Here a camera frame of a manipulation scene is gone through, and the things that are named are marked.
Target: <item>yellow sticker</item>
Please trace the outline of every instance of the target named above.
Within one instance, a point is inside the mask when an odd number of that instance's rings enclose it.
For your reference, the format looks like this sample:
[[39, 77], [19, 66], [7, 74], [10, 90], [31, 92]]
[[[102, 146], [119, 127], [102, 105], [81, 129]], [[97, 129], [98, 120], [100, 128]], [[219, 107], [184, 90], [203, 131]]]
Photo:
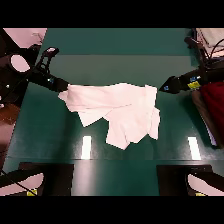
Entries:
[[196, 193], [196, 196], [206, 196], [206, 195], [202, 193]]
[[191, 82], [191, 83], [189, 83], [189, 84], [187, 84], [191, 89], [196, 89], [196, 88], [198, 88], [198, 87], [200, 87], [201, 85], [199, 84], [199, 82], [198, 81], [196, 81], [196, 82]]
[[[34, 194], [37, 194], [37, 189], [31, 190]], [[27, 196], [35, 196], [31, 192], [27, 191]]]

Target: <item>teal tabletop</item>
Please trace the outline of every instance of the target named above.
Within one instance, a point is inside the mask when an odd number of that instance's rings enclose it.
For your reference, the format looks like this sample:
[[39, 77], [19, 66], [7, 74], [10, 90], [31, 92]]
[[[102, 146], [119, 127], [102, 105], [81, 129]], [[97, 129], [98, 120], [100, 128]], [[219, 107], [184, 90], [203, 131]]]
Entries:
[[[48, 29], [41, 51], [59, 48], [60, 54], [50, 65], [51, 74], [70, 84], [104, 86], [125, 82], [159, 88], [168, 77], [195, 69], [183, 41], [186, 35], [184, 28]], [[188, 142], [189, 137], [195, 137], [201, 159], [197, 162], [213, 164], [213, 170], [224, 175], [224, 151], [211, 147], [191, 93], [158, 92], [156, 107], [161, 116], [158, 140], [145, 136], [123, 151], [106, 144], [107, 121], [101, 119], [84, 128], [78, 114], [69, 112], [57, 93], [30, 83], [4, 169], [15, 170], [19, 162], [25, 161], [74, 163], [73, 195], [158, 195], [156, 164], [195, 164]], [[81, 160], [84, 136], [92, 139], [89, 161]], [[83, 192], [76, 185], [85, 178], [89, 178], [91, 191]], [[112, 180], [120, 188], [112, 190]], [[133, 188], [126, 191], [129, 183]]]

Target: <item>brown object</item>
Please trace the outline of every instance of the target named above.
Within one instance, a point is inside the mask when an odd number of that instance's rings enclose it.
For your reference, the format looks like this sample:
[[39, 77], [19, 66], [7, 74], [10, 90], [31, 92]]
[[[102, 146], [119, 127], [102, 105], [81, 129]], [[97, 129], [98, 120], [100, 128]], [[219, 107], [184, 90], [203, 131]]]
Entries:
[[220, 148], [224, 148], [224, 143], [222, 141], [222, 138], [218, 132], [218, 129], [215, 125], [215, 123], [212, 120], [212, 117], [208, 111], [208, 108], [203, 100], [203, 97], [198, 90], [194, 90], [192, 92], [192, 100], [197, 107], [201, 117], [203, 118], [204, 122], [208, 126], [209, 130], [211, 131], [213, 137], [215, 138], [215, 141], [217, 143], [217, 146]]
[[19, 115], [20, 108], [14, 104], [5, 104], [3, 108], [0, 109], [0, 121], [4, 121], [7, 124], [14, 124]]

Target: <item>maroon cloth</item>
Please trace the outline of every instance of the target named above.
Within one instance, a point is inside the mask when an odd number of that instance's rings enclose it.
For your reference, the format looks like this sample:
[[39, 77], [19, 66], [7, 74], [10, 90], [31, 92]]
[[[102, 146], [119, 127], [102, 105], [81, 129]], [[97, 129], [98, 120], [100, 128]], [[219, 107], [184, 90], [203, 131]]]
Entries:
[[219, 134], [224, 140], [224, 82], [209, 83], [202, 86], [200, 91]]

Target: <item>table surface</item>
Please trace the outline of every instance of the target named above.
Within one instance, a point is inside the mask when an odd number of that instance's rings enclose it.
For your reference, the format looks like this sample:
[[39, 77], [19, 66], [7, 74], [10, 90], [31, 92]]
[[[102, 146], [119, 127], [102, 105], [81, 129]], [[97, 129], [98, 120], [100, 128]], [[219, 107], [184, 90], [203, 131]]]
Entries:
[[[49, 28], [41, 51], [60, 49], [51, 62], [51, 74], [71, 84], [126, 82], [159, 88], [168, 77], [195, 69], [195, 60], [183, 41], [186, 35], [184, 28]], [[190, 92], [158, 92], [159, 139], [146, 136], [125, 151], [105, 143], [107, 121], [101, 119], [83, 128], [78, 114], [69, 112], [57, 95], [29, 84], [5, 171], [17, 169], [19, 162], [74, 163], [78, 171], [74, 172], [73, 195], [158, 195], [156, 164], [197, 163], [192, 161], [188, 143], [188, 137], [196, 137], [202, 159], [198, 163], [212, 164], [213, 170], [224, 176], [224, 151], [211, 147]], [[89, 161], [80, 160], [84, 136], [92, 137]]]

